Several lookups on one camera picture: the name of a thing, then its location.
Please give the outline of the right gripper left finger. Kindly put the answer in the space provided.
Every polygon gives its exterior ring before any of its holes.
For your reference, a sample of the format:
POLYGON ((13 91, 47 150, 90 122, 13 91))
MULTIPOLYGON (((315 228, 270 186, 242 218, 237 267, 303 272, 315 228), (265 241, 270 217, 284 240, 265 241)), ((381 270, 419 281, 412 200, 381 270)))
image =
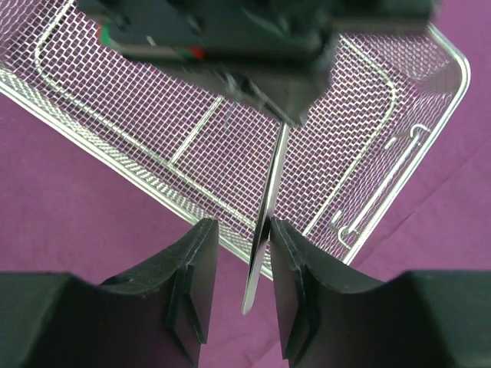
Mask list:
POLYGON ((3 367, 196 367, 206 343, 219 225, 101 284, 65 272, 1 275, 3 367))

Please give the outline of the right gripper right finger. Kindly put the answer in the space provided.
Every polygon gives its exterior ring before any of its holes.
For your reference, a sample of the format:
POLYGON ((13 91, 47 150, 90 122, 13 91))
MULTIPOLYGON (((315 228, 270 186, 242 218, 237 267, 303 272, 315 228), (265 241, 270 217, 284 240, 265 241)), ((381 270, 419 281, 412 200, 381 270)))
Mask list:
POLYGON ((282 356, 291 367, 488 367, 490 273, 406 271, 379 281, 271 221, 282 356))

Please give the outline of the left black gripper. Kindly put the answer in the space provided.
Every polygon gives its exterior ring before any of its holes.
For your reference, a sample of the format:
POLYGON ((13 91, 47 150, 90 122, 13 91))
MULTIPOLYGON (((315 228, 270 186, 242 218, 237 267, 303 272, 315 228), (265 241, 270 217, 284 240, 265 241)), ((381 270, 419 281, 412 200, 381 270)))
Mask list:
POLYGON ((421 35, 437 1, 79 1, 129 61, 292 127, 328 89, 343 34, 421 35))

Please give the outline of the purple cloth wrap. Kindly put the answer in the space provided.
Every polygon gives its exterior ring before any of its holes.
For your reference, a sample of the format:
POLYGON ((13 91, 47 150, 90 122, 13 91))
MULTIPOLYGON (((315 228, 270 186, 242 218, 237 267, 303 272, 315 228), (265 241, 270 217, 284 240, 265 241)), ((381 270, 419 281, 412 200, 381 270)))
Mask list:
MULTIPOLYGON (((445 1, 438 28, 470 63, 460 105, 353 266, 490 266, 490 3, 445 1)), ((173 243, 189 224, 7 97, 1 99, 1 268, 101 283, 173 243)), ((284 367, 272 283, 242 314, 246 264, 219 252, 201 367, 284 367)))

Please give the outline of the wire mesh instrument tray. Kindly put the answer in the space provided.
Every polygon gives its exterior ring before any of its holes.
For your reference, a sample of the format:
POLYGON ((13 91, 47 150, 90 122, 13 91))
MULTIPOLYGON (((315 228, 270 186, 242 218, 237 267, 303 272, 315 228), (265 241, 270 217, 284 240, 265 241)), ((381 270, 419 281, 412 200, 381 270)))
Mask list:
MULTIPOLYGON (((219 220, 248 260, 277 126, 124 60, 73 1, 1 3, 1 90, 184 220, 219 220)), ((275 214, 350 263, 440 135, 470 65, 435 27, 344 34, 331 86, 288 138, 275 214)))

